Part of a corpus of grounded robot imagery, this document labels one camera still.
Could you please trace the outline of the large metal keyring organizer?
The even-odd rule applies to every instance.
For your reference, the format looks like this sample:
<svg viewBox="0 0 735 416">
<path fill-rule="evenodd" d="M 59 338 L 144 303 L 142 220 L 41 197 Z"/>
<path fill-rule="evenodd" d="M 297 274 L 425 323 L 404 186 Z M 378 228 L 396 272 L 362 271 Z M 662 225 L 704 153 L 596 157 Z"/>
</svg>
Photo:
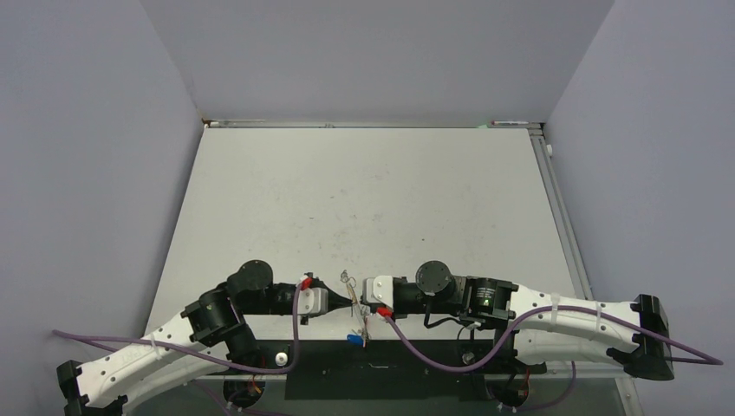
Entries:
<svg viewBox="0 0 735 416">
<path fill-rule="evenodd" d="M 365 340 L 365 348 L 370 340 L 370 334 L 368 332 L 368 317 L 369 309 L 361 304 L 361 301 L 357 295 L 357 282 L 349 275 L 347 270 L 344 270 L 340 275 L 340 281 L 345 284 L 348 292 L 348 297 L 353 300 L 351 308 L 351 316 L 353 316 L 358 322 L 357 329 L 354 329 L 351 334 L 361 335 Z"/>
</svg>

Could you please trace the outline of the blue plastic key tag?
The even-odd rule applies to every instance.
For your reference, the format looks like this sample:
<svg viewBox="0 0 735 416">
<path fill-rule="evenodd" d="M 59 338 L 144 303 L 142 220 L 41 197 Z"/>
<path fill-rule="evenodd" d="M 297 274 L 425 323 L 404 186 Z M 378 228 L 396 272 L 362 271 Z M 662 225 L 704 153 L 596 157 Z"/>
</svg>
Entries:
<svg viewBox="0 0 735 416">
<path fill-rule="evenodd" d="M 355 334 L 349 334 L 346 336 L 346 340 L 354 345 L 364 347 L 365 346 L 365 340 L 361 335 L 355 335 Z"/>
</svg>

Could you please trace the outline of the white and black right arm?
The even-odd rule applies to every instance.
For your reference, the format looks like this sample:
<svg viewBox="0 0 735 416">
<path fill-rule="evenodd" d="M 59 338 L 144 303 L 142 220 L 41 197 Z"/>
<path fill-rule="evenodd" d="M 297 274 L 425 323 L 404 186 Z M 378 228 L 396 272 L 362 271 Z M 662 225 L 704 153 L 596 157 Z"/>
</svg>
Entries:
<svg viewBox="0 0 735 416">
<path fill-rule="evenodd" d="M 644 380 L 673 380 L 666 313 L 660 299 L 596 302 L 530 289 L 480 276 L 459 276 L 432 260 L 413 281 L 377 276 L 364 280 L 361 303 L 394 319 L 449 315 L 465 328 L 492 330 L 491 363 L 511 371 L 520 363 L 581 361 L 617 365 Z"/>
</svg>

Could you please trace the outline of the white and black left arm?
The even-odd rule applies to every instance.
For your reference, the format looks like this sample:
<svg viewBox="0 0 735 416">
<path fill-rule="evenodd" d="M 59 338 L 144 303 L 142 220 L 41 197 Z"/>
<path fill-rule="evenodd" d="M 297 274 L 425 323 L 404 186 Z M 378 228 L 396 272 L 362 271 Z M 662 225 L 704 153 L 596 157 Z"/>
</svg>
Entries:
<svg viewBox="0 0 735 416">
<path fill-rule="evenodd" d="M 121 348 L 96 361 L 67 361 L 56 369 L 67 415 L 122 415 L 134 399 L 228 367 L 238 373 L 287 374 L 300 358 L 298 327 L 311 317 L 352 306 L 312 273 L 275 283 L 264 260 L 250 260 L 139 339 L 79 335 L 77 341 Z M 266 354 L 247 315 L 288 315 L 292 342 Z"/>
</svg>

